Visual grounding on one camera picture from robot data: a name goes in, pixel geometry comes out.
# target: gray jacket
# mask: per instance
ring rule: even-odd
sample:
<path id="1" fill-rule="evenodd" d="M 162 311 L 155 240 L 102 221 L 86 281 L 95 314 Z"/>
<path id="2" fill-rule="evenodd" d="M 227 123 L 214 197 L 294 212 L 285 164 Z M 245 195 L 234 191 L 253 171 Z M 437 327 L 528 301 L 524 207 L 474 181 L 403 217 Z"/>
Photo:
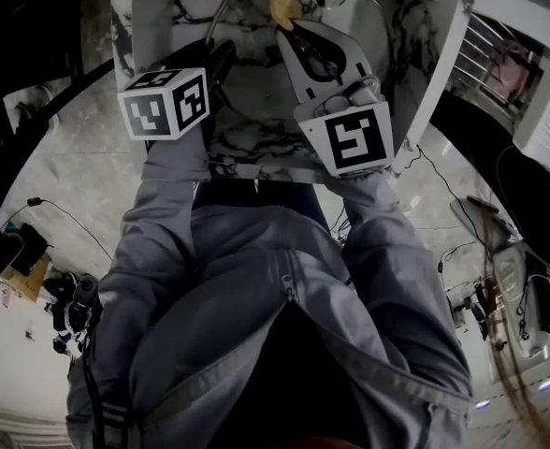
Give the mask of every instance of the gray jacket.
<path id="1" fill-rule="evenodd" d="M 431 254 L 384 175 L 327 184 L 352 224 L 343 250 L 286 208 L 192 212 L 193 182 L 208 178 L 199 131 L 155 143 L 101 282 L 89 366 L 100 395 L 129 389 L 137 444 L 206 447 L 273 320 L 297 304 L 345 368 L 371 447 L 458 447 L 469 369 Z M 90 447 L 81 360 L 69 382 L 69 434 Z"/>

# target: marble surface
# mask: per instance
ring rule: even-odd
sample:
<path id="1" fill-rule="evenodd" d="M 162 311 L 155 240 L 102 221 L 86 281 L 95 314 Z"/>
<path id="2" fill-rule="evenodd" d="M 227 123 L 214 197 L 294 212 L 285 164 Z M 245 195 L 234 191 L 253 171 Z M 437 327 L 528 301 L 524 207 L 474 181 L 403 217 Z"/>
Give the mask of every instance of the marble surface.
<path id="1" fill-rule="evenodd" d="M 222 1 L 111 0 L 118 87 L 153 61 L 204 37 Z M 454 15 L 461 0 L 379 1 L 388 22 L 379 25 L 377 33 L 373 21 L 381 19 L 381 11 L 369 0 L 363 0 L 361 11 L 350 4 L 335 11 L 338 16 L 343 14 L 341 19 L 350 22 L 354 33 L 362 34 L 362 38 L 347 28 L 340 28 L 342 31 L 363 46 L 363 42 L 380 41 L 379 53 L 381 48 L 389 48 L 389 28 L 392 58 L 387 56 L 384 65 L 381 58 L 377 59 L 373 68 L 382 78 L 386 76 L 388 94 L 395 104 L 392 124 L 396 151 L 403 148 L 410 152 L 428 121 L 427 117 L 413 128 L 447 38 L 447 16 Z M 304 18 L 323 17 L 311 0 L 302 3 Z M 297 100 L 275 42 L 268 4 L 269 0 L 230 0 L 213 34 L 217 42 L 225 38 L 235 42 L 238 60 L 224 84 L 230 107 L 224 106 L 217 114 L 209 147 L 210 169 L 219 176 L 321 182 L 325 169 L 292 117 Z M 140 16 L 149 11 L 151 17 Z M 136 142 L 131 145 L 141 167 L 144 145 L 141 149 Z M 394 167 L 392 174 L 398 176 L 400 167 Z"/>

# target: yellow object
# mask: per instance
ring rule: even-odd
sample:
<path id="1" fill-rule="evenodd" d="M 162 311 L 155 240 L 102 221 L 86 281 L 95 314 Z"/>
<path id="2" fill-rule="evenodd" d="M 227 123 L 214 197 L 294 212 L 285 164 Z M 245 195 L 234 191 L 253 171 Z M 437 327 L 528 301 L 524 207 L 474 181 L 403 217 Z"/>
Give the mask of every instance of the yellow object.
<path id="1" fill-rule="evenodd" d="M 297 0 L 270 0 L 272 19 L 288 32 L 294 30 L 291 19 L 302 16 L 302 5 Z"/>
<path id="2" fill-rule="evenodd" d="M 17 269 L 8 267 L 3 271 L 0 279 L 5 284 L 8 284 L 18 295 L 35 303 L 50 262 L 51 258 L 44 253 L 36 261 L 32 271 L 30 271 L 30 276 L 23 276 Z"/>

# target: jacket sleeve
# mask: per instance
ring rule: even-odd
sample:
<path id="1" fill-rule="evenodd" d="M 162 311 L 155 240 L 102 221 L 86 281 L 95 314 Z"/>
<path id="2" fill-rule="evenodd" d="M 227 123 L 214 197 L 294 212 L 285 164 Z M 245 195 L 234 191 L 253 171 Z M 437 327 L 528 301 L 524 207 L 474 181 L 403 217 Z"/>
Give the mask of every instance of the jacket sleeve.
<path id="1" fill-rule="evenodd" d="M 142 170 L 134 208 L 123 217 L 122 238 L 99 285 L 103 314 L 88 355 L 102 397 L 128 389 L 138 344 L 161 311 L 184 291 L 194 256 L 191 211 L 194 181 L 210 177 L 202 133 L 157 141 Z M 76 447 L 88 447 L 92 406 L 82 358 L 69 372 L 67 428 Z"/>
<path id="2" fill-rule="evenodd" d="M 343 197 L 352 226 L 343 259 L 388 353 L 399 353 L 412 374 L 470 397 L 469 367 L 432 254 L 385 175 L 329 179 L 327 188 Z"/>

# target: cardboard box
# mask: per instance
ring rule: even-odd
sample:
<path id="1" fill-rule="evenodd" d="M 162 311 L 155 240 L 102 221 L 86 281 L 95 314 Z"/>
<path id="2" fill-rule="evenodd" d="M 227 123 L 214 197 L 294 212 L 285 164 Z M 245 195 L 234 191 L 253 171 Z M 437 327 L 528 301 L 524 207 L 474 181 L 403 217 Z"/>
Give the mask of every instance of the cardboard box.
<path id="1" fill-rule="evenodd" d="M 23 276 L 17 269 L 9 266 L 1 274 L 0 280 L 8 284 L 20 297 L 25 297 L 35 303 L 38 299 L 40 288 L 44 283 L 50 262 L 51 257 L 44 253 L 36 261 L 30 272 L 30 276 Z"/>

